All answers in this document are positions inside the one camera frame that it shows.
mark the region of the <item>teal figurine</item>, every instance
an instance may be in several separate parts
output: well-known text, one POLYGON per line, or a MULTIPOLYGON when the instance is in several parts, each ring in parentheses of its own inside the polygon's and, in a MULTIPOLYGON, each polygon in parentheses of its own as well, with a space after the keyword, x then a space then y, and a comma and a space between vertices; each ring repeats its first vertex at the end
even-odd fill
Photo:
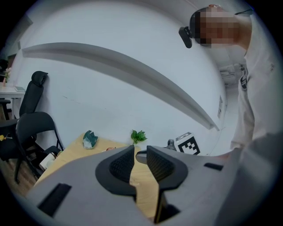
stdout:
POLYGON ((91 130, 88 130, 85 134, 84 134, 84 138, 83 138, 83 145, 85 149, 92 149, 96 142, 97 142, 98 137, 94 135, 94 132, 91 130))

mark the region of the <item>white wall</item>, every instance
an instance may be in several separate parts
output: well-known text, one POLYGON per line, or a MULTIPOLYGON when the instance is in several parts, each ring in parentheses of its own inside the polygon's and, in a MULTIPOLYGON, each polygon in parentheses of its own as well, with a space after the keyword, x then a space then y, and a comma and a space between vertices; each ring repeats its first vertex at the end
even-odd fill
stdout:
MULTIPOLYGON (((50 5, 45 1, 28 12, 34 24, 23 35, 22 48, 74 42, 123 53, 174 80, 222 125, 223 118, 217 118, 218 104, 220 95, 226 102, 226 94, 217 67, 199 45, 190 50, 184 47, 177 20, 134 2, 85 1, 65 6, 60 3, 58 8, 55 1, 48 2, 50 5)), ((49 73, 38 110, 52 116, 65 146, 88 129, 125 143, 130 143, 131 129, 144 130, 149 139, 140 145, 142 148, 148 144, 165 146, 168 139, 187 131, 195 134, 206 154, 216 144, 215 129, 207 130, 145 91, 88 68, 23 58, 19 53, 11 81, 25 88, 36 70, 49 73)), ((50 145, 38 140, 44 147, 50 145)))
POLYGON ((224 124, 217 145, 211 152, 212 156, 225 154, 230 151, 230 143, 238 120, 238 95, 238 87, 227 89, 227 108, 224 124))

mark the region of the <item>curved ceiling edge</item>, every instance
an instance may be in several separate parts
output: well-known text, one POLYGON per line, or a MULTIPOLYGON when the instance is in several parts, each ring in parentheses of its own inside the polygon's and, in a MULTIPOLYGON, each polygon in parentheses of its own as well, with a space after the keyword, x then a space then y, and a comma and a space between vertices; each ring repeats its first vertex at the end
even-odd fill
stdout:
POLYGON ((63 61, 103 73, 106 70, 108 75, 156 96, 207 129, 215 127, 219 130, 218 125, 187 92, 158 71, 130 56, 100 46, 73 42, 34 45, 22 51, 23 57, 63 61), (114 73, 109 67, 124 73, 114 73))

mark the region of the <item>person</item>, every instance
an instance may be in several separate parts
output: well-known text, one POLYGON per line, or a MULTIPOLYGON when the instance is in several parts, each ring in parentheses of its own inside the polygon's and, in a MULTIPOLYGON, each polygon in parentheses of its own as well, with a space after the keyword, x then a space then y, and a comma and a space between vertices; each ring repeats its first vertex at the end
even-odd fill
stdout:
POLYGON ((230 149, 243 149, 256 138, 282 131, 282 57, 255 12, 233 14, 212 4, 192 15, 190 32, 205 47, 238 45, 246 50, 248 73, 238 84, 238 121, 230 149))

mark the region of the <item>gray device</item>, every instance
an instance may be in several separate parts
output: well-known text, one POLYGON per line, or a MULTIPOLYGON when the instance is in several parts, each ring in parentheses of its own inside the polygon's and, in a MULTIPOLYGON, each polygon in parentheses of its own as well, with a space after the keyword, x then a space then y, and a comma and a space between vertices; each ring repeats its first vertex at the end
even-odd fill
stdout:
MULTIPOLYGON (((273 187, 282 140, 282 133, 267 135, 243 150, 233 150, 227 159, 148 146, 147 165, 159 184, 154 223, 241 223, 273 187)), ((20 201, 42 225, 153 226, 135 204, 136 189, 129 184, 133 166, 133 146, 80 158, 41 181, 27 200, 20 201)))

